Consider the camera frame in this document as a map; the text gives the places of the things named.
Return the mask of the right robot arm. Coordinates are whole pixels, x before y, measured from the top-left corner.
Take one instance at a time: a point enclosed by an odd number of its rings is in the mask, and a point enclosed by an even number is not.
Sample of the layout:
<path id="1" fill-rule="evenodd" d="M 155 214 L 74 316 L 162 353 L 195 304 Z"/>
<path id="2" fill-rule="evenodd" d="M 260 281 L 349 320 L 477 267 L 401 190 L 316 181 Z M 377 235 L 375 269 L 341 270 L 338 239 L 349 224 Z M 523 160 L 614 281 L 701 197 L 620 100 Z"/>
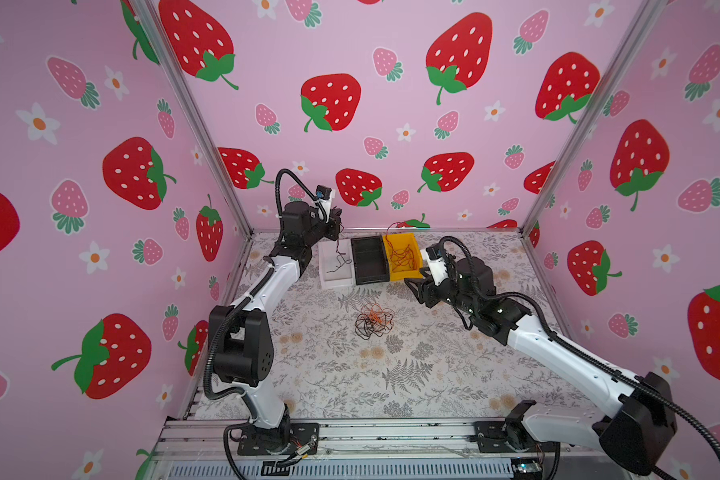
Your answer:
<path id="1" fill-rule="evenodd" d="M 477 329 L 543 364 L 594 405 L 586 410 L 522 401 L 505 418 L 499 435 L 509 447 L 585 447 L 604 453 L 632 474 L 666 479 L 669 475 L 658 461 L 677 432 L 678 420 L 684 420 L 720 463 L 719 440 L 673 402 L 666 380 L 653 372 L 640 376 L 621 369 L 557 333 L 530 296 L 497 293 L 491 269 L 459 239 L 443 236 L 420 255 L 420 277 L 405 281 L 420 304 L 451 306 L 465 329 Z"/>

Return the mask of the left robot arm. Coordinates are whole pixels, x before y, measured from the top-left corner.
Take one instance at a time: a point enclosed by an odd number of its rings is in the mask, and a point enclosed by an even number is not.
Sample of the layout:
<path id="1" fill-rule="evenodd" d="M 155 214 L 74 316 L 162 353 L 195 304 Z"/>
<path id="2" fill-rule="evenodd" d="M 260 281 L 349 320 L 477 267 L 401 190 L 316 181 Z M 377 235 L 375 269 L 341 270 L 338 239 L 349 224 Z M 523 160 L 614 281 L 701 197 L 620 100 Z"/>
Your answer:
<path id="1" fill-rule="evenodd" d="M 207 399 L 237 395 L 243 400 L 250 419 L 240 429 L 248 439 L 262 440 L 266 449 L 275 452 L 289 444 L 291 420 L 287 405 L 267 379 L 274 363 L 268 315 L 307 270 L 313 247 L 323 239 L 336 241 L 341 229 L 341 209 L 332 205 L 332 189 L 320 185 L 307 193 L 307 202 L 284 205 L 280 187 L 285 176 L 302 190 L 307 189 L 293 171 L 282 169 L 277 173 L 274 191 L 279 235 L 264 257 L 267 269 L 232 304 L 212 309 L 202 376 Z"/>

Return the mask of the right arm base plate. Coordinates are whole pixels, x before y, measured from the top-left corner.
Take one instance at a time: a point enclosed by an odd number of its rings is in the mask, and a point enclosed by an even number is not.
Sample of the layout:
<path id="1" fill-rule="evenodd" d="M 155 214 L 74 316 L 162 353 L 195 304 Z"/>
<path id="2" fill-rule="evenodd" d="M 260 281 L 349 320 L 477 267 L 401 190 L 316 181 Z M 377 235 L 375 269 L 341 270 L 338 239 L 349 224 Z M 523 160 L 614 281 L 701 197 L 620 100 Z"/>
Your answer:
<path id="1" fill-rule="evenodd" d="M 553 453 L 555 442 L 537 442 L 528 434 L 512 430 L 503 420 L 478 421 L 470 438 L 480 453 L 535 454 Z"/>

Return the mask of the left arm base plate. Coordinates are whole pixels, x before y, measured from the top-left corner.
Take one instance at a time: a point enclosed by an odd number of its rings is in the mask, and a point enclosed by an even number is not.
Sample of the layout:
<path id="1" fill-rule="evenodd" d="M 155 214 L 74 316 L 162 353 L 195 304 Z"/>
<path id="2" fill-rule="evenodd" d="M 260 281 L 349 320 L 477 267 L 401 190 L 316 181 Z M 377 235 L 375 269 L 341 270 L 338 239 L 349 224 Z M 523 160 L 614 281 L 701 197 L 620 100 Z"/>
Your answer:
<path id="1" fill-rule="evenodd" d="M 238 442 L 240 456 L 290 456 L 297 451 L 315 454 L 319 444 L 320 424 L 296 422 L 275 429 L 246 426 Z"/>

